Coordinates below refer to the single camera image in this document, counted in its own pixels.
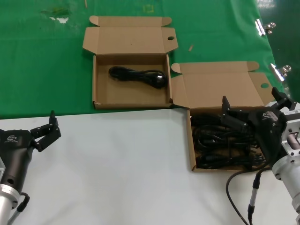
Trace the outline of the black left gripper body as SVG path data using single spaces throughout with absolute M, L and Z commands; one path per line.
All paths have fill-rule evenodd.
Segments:
M 5 166 L 1 184 L 22 191 L 36 138 L 28 130 L 0 131 L 0 158 Z

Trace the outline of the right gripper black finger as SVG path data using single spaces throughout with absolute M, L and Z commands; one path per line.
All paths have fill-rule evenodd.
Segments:
M 271 107 L 281 110 L 284 107 L 287 107 L 289 110 L 295 110 L 297 102 L 290 99 L 285 93 L 280 92 L 276 87 L 272 88 L 272 96 L 274 97 L 276 103 Z
M 222 97 L 221 122 L 228 128 L 232 128 L 241 133 L 250 133 L 251 128 L 248 124 L 249 113 L 249 110 L 231 108 L 227 97 Z

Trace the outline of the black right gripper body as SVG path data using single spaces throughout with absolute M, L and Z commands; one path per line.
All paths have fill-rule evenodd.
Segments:
M 249 112 L 248 125 L 269 165 L 280 159 L 285 122 L 283 113 L 275 108 L 255 108 Z

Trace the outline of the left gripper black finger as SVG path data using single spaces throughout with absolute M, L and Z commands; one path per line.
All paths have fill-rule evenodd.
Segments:
M 42 152 L 58 140 L 61 137 L 61 132 L 55 111 L 51 111 L 48 124 L 32 129 L 30 133 L 33 137 L 31 145 L 39 152 Z

